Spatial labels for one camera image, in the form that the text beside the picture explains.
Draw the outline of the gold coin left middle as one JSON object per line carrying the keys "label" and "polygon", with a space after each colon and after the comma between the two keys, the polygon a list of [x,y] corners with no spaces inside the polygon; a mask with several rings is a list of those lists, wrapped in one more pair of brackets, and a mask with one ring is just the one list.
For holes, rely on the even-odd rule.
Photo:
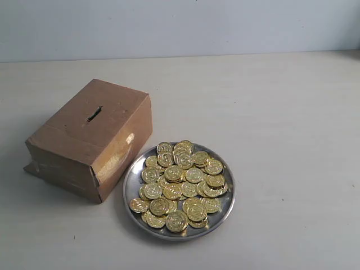
{"label": "gold coin left middle", "polygon": [[144,185],[143,193],[148,199],[154,200],[163,194],[163,189],[158,183],[148,183]]}

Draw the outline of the gold coin front left edge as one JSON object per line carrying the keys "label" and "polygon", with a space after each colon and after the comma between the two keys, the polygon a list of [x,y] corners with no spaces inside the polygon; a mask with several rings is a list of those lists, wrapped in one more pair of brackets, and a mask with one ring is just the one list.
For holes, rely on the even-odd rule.
{"label": "gold coin front left edge", "polygon": [[149,201],[142,198],[134,198],[129,202],[130,210],[135,213],[144,213],[148,211],[149,206]]}

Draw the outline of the gold coin front centre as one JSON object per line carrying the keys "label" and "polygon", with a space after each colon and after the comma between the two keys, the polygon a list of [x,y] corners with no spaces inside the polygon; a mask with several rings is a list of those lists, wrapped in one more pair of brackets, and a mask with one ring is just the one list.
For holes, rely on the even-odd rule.
{"label": "gold coin front centre", "polygon": [[188,216],[185,212],[176,210],[166,216],[165,225],[171,232],[181,232],[188,226]]}

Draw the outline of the brown cardboard slotted box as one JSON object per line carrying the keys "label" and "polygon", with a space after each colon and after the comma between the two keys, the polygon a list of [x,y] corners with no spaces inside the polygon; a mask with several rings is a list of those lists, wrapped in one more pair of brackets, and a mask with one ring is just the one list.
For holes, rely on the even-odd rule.
{"label": "brown cardboard slotted box", "polygon": [[100,204],[151,133],[149,94],[93,79],[26,140],[24,169]]}

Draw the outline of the round silver metal plate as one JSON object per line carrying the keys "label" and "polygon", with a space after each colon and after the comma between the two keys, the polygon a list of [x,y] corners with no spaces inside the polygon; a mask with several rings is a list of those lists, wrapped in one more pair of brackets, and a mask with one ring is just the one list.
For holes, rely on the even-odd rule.
{"label": "round silver metal plate", "polygon": [[145,159],[157,153],[156,146],[153,146],[145,150],[133,161],[131,166],[128,168],[127,173],[124,175],[123,181],[123,201],[127,211],[127,216],[143,231],[167,241],[188,241],[202,237],[216,230],[230,215],[236,199],[236,190],[235,179],[228,164],[220,155],[205,146],[194,144],[194,150],[204,150],[224,165],[223,175],[228,185],[228,191],[220,197],[221,210],[208,217],[208,224],[204,228],[193,228],[191,226],[187,226],[187,228],[181,232],[171,232],[165,227],[161,229],[152,228],[142,221],[140,214],[131,211],[129,203],[131,199],[136,197],[138,190],[140,189],[141,169],[145,166]]}

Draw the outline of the gold coin right upper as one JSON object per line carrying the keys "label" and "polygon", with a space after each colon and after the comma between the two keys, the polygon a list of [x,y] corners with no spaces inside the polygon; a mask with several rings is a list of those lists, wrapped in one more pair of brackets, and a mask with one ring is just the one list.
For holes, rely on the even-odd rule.
{"label": "gold coin right upper", "polygon": [[209,159],[205,166],[205,171],[210,175],[217,175],[223,171],[223,164],[214,158]]}

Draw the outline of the gold coin left upper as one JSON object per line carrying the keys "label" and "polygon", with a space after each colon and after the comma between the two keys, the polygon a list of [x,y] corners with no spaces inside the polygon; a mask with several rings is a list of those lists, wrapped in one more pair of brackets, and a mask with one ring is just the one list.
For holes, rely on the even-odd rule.
{"label": "gold coin left upper", "polygon": [[146,167],[141,173],[141,178],[145,183],[155,183],[159,177],[160,173],[156,167]]}

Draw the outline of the gold coin front right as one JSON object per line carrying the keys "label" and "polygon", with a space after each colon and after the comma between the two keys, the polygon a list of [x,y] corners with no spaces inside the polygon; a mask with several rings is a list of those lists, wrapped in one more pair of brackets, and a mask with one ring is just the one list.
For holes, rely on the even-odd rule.
{"label": "gold coin front right", "polygon": [[191,204],[187,209],[188,218],[194,222],[200,222],[207,217],[207,209],[200,202]]}

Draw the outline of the gold coin back top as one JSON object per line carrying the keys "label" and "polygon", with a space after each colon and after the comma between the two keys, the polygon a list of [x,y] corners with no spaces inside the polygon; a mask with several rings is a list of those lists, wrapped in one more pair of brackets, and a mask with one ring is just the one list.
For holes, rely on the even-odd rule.
{"label": "gold coin back top", "polygon": [[161,142],[157,145],[156,151],[158,154],[163,153],[172,153],[173,152],[173,145],[169,142]]}

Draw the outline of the gold coin centre pale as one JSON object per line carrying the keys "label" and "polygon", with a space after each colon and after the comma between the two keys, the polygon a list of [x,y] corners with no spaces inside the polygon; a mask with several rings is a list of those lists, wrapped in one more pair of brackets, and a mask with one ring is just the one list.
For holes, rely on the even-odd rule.
{"label": "gold coin centre pale", "polygon": [[199,168],[190,168],[185,173],[186,179],[190,183],[199,183],[204,180],[204,172]]}

